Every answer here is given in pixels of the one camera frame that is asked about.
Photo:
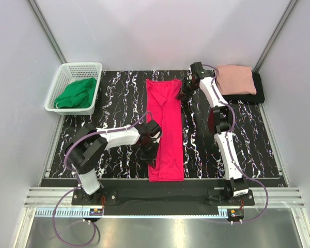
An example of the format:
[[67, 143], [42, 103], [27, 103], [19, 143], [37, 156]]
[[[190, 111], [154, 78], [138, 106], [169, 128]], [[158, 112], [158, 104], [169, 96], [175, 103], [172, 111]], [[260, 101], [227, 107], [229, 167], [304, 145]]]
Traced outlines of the red t-shirt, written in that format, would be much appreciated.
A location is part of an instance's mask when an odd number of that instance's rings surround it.
[[148, 167], [150, 182], [183, 181], [181, 102], [176, 99], [182, 82], [146, 80], [147, 111], [162, 129], [156, 167]]

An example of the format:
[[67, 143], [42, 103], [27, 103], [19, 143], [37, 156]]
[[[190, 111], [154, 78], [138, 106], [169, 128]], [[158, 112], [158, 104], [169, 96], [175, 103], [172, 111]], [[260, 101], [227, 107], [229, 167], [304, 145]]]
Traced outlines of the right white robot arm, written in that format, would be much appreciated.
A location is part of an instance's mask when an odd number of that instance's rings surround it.
[[176, 99], [187, 101], [197, 89], [206, 96], [210, 105], [208, 130], [220, 149], [225, 169], [225, 188], [215, 201], [218, 203], [226, 201], [231, 205], [242, 206], [248, 199], [249, 186], [239, 165], [233, 142], [235, 110], [221, 95], [216, 85], [219, 73], [216, 68], [213, 70], [213, 72], [205, 70], [201, 62], [192, 63], [189, 68], [190, 74], [184, 78]]

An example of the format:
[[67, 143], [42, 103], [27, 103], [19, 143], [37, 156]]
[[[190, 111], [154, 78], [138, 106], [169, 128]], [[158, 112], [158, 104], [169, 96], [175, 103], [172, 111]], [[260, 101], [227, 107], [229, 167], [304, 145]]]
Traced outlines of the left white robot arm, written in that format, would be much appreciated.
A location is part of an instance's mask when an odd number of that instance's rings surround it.
[[96, 165], [102, 154], [114, 147], [138, 145], [140, 160], [155, 168], [161, 136], [162, 129], [155, 120], [102, 130], [85, 125], [66, 145], [64, 166], [76, 174], [78, 190], [94, 205], [100, 201], [103, 189], [96, 176]]

